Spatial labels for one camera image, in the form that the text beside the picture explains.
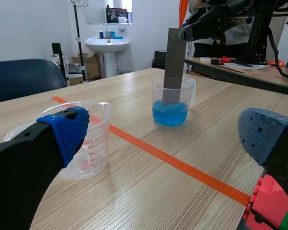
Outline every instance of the blue gripper pad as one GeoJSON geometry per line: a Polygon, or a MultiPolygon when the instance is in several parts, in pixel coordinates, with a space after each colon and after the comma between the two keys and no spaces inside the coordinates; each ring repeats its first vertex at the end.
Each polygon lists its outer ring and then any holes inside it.
{"type": "Polygon", "coordinates": [[[88,111],[82,107],[76,106],[67,109],[77,110],[77,117],[68,119],[61,115],[47,115],[37,119],[37,122],[45,122],[52,126],[63,158],[64,168],[71,162],[78,145],[86,136],[90,117],[88,111]]]}
{"type": "Polygon", "coordinates": [[[269,110],[249,108],[238,119],[238,135],[245,151],[262,165],[288,123],[288,118],[269,110]]]}

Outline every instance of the orange object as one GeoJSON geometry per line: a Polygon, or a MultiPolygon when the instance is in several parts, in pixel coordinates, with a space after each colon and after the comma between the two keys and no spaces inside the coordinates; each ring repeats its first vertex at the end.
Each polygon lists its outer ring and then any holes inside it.
{"type": "Polygon", "coordinates": [[[179,4],[179,28],[182,28],[184,18],[186,17],[189,0],[180,0],[179,4]]]}
{"type": "MultiPolygon", "coordinates": [[[[67,103],[68,101],[60,98],[60,97],[53,97],[54,101],[58,103],[67,103]]],[[[100,119],[90,114],[90,121],[93,123],[99,123],[100,119]]],[[[149,154],[157,157],[158,159],[162,160],[163,162],[173,166],[174,168],[184,172],[185,174],[195,178],[196,180],[204,183],[205,185],[223,193],[224,195],[230,197],[231,199],[239,202],[240,204],[243,204],[247,206],[250,197],[239,191],[236,188],[233,188],[229,186],[228,184],[219,181],[218,179],[188,165],[187,163],[167,154],[164,151],[161,151],[157,149],[154,146],[151,146],[150,144],[130,135],[129,133],[126,133],[125,131],[113,126],[109,125],[109,130],[111,133],[115,134],[116,136],[124,139],[125,141],[135,145],[136,147],[148,152],[149,154]]]]}
{"type": "Polygon", "coordinates": [[[270,230],[271,228],[265,223],[259,224],[255,221],[255,215],[250,212],[251,204],[256,212],[277,228],[288,212],[288,196],[269,175],[258,180],[243,218],[246,219],[245,225],[252,230],[270,230]]]}
{"type": "MultiPolygon", "coordinates": [[[[267,63],[268,65],[272,65],[272,66],[276,65],[275,61],[268,61],[267,63]]],[[[285,67],[285,63],[283,61],[278,61],[278,64],[280,67],[285,67]]]]}

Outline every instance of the window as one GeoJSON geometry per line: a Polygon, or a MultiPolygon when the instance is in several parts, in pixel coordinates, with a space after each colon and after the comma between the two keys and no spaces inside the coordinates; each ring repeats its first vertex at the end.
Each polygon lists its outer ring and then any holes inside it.
{"type": "Polygon", "coordinates": [[[132,12],[132,0],[120,0],[121,8],[127,9],[128,12],[132,12]]]}

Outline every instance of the mirror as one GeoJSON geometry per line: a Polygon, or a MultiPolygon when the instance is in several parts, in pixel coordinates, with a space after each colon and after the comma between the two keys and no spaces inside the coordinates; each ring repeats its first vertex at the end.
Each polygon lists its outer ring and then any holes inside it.
{"type": "Polygon", "coordinates": [[[132,24],[132,0],[85,0],[87,24],[132,24]]]}

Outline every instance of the faucet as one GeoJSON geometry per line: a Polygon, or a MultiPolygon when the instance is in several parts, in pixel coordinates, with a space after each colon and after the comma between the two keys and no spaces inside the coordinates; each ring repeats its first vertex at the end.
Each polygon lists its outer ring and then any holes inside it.
{"type": "Polygon", "coordinates": [[[111,38],[113,38],[111,37],[111,31],[107,30],[105,39],[111,39],[111,38]]]}

